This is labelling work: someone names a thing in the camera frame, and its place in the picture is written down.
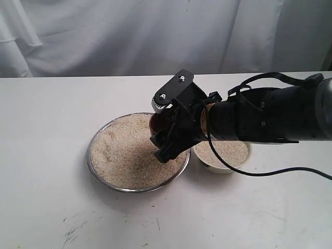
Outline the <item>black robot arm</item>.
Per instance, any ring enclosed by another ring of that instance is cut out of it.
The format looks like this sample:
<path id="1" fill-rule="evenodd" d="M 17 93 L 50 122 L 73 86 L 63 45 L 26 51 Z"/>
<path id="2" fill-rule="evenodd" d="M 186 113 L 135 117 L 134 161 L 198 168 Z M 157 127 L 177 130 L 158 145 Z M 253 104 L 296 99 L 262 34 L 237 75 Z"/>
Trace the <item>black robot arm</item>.
<path id="1" fill-rule="evenodd" d="M 314 74 L 296 79 L 263 73 L 228 91 L 223 100 L 179 71 L 152 99 L 156 112 L 151 141 L 166 163 L 199 142 L 244 141 L 268 144 L 331 139 L 331 79 Z"/>

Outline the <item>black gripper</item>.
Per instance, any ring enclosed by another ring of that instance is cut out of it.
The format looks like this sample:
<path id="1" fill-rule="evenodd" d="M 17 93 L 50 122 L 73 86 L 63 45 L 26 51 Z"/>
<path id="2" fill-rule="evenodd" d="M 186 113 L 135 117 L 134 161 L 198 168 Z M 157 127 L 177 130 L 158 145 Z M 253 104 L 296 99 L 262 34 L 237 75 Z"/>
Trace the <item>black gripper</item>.
<path id="1" fill-rule="evenodd" d="M 171 130 L 162 129 L 152 133 L 150 140 L 158 148 L 154 156 L 161 163 L 174 160 L 182 152 L 208 139 L 202 128 L 201 116 L 209 104 L 220 102 L 217 91 L 205 94 L 197 85 L 188 86 L 174 100 L 175 111 Z"/>

